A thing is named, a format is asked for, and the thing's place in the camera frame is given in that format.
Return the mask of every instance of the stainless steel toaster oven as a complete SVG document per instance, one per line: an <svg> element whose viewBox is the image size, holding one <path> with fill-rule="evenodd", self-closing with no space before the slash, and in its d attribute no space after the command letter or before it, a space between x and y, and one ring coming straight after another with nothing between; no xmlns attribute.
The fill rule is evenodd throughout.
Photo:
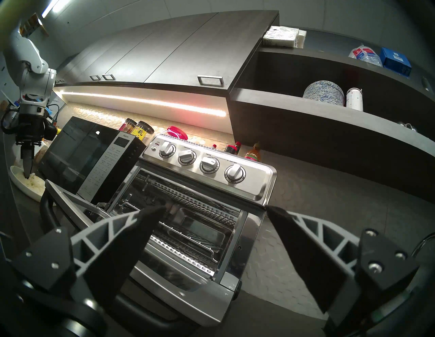
<svg viewBox="0 0 435 337"><path fill-rule="evenodd" d="M200 325L219 324L240 291L275 169L164 135L137 165L108 212L166 213L130 276Z"/></svg>

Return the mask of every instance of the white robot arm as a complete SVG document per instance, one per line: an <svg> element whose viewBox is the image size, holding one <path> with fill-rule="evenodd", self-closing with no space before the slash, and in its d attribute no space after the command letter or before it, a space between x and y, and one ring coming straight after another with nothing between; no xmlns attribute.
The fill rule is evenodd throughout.
<svg viewBox="0 0 435 337"><path fill-rule="evenodd" d="M41 145L42 138L53 140L56 127L44 118L44 110L54 87L56 70L39 55L32 41L22 37L19 26L12 31L8 46L3 51L7 70L20 89L18 126L13 129L1 128L5 133L15 133L17 145L21 145L24 176L32 170L35 145Z"/></svg>

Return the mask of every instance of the oven knob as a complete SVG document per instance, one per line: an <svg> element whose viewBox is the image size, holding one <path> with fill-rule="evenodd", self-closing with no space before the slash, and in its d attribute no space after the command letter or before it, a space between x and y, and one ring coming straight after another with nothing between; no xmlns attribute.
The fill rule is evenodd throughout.
<svg viewBox="0 0 435 337"><path fill-rule="evenodd" d="M239 164L228 167L225 171L225 179L230 183L239 183L245 178L246 172Z"/></svg>
<svg viewBox="0 0 435 337"><path fill-rule="evenodd" d="M178 153L178 161L181 165L190 165L195 159L196 155L192 150L185 150Z"/></svg>
<svg viewBox="0 0 435 337"><path fill-rule="evenodd" d="M165 158L172 156L174 152L175 146L172 145L170 142L164 142L160 149L160 155Z"/></svg>
<svg viewBox="0 0 435 337"><path fill-rule="evenodd" d="M212 157L202 158L199 168L203 173L206 174L215 173L219 168L219 161L216 158Z"/></svg>

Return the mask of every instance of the open shelf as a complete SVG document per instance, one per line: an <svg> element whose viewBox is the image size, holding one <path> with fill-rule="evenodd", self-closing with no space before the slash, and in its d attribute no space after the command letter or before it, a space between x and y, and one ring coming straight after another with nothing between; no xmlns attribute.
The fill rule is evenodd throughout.
<svg viewBox="0 0 435 337"><path fill-rule="evenodd" d="M362 89L364 111L411 123L435 140L435 96L421 83L373 64L315 50L259 47L236 84L238 88L302 97L318 80L338 84L346 94Z"/></svg>
<svg viewBox="0 0 435 337"><path fill-rule="evenodd" d="M378 116L301 97L238 88L234 138L266 151L397 188L435 203L435 143Z"/></svg>

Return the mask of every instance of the microwave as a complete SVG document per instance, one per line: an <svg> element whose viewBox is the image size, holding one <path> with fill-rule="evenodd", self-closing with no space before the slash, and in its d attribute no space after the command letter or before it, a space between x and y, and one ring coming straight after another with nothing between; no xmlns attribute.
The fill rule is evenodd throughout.
<svg viewBox="0 0 435 337"><path fill-rule="evenodd" d="M144 150L134 135L71 117L42 157L39 172L92 204L109 202Z"/></svg>

